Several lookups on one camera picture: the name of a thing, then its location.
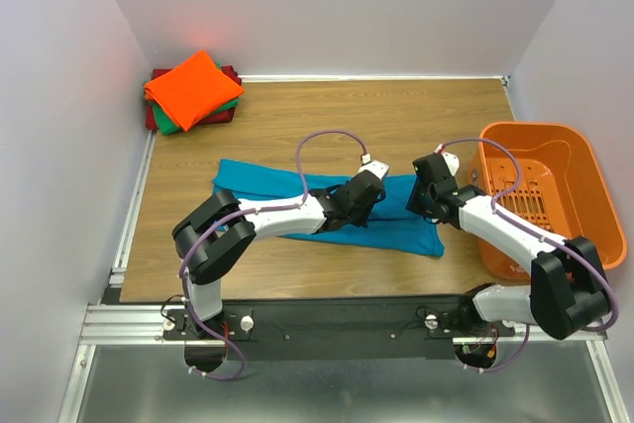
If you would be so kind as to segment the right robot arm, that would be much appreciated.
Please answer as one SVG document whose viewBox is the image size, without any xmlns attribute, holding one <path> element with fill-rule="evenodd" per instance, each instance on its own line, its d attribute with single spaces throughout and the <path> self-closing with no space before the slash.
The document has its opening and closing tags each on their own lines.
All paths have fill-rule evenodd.
<svg viewBox="0 0 634 423">
<path fill-rule="evenodd" d="M 579 330 L 600 331 L 613 325 L 618 306 L 594 243 L 539 228 L 483 190 L 458 186 L 456 163 L 446 153 L 416 159 L 408 210 L 489 243 L 530 277 L 527 286 L 491 284 L 471 291 L 465 309 L 473 320 L 534 325 L 557 340 Z"/>
</svg>

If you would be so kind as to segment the orange plastic basket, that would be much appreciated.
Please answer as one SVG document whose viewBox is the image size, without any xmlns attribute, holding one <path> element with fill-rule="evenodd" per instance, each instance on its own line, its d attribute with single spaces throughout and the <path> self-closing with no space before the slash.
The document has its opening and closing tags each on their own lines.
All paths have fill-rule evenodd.
<svg viewBox="0 0 634 423">
<path fill-rule="evenodd" d="M 498 122 L 480 133 L 509 153 L 478 144 L 468 167 L 471 183 L 493 196 L 516 181 L 497 204 L 549 232 L 591 240 L 603 268 L 617 268 L 627 241 L 593 149 L 578 131 L 560 124 Z"/>
</svg>

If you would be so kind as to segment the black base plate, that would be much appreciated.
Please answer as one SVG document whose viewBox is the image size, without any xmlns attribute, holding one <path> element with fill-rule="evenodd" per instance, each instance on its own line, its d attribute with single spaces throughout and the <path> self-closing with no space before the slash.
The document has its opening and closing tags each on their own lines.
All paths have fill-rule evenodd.
<svg viewBox="0 0 634 423">
<path fill-rule="evenodd" d="M 462 342 L 485 348 L 514 334 L 476 318 L 459 294 L 227 300 L 207 324 L 250 362 L 450 360 Z"/>
</svg>

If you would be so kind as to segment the orange folded t-shirt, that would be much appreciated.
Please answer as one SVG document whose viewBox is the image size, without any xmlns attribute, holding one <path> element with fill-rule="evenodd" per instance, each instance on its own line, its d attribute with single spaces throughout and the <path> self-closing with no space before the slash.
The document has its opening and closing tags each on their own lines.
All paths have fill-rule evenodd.
<svg viewBox="0 0 634 423">
<path fill-rule="evenodd" d="M 184 132 L 245 93 L 206 51 L 199 51 L 144 86 L 145 98 L 158 104 Z"/>
</svg>

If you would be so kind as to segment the blue t-shirt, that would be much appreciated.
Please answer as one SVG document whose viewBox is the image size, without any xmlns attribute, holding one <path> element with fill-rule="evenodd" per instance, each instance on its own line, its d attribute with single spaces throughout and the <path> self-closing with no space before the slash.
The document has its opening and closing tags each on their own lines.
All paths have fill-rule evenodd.
<svg viewBox="0 0 634 423">
<path fill-rule="evenodd" d="M 412 174 L 389 175 L 384 181 L 385 198 L 374 205 L 364 228 L 347 225 L 336 232 L 294 234 L 292 237 L 439 258 L 445 248 L 437 227 L 406 209 L 414 182 Z M 232 159 L 220 161 L 212 183 L 215 191 L 228 189 L 234 196 L 250 200 L 290 198 L 302 192 L 300 178 L 295 172 Z"/>
</svg>

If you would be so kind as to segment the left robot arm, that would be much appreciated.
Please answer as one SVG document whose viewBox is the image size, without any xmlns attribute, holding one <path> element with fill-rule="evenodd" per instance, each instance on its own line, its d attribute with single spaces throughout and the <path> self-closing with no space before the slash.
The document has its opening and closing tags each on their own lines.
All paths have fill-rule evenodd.
<svg viewBox="0 0 634 423">
<path fill-rule="evenodd" d="M 201 325 L 211 324 L 223 310 L 221 279 L 251 243 L 364 227 L 373 206 L 385 198 L 387 175 L 388 166 L 373 160 L 345 183 L 327 188 L 310 189 L 301 176 L 303 191 L 291 198 L 239 199 L 229 190 L 212 194 L 171 232 L 193 333 L 208 335 Z"/>
</svg>

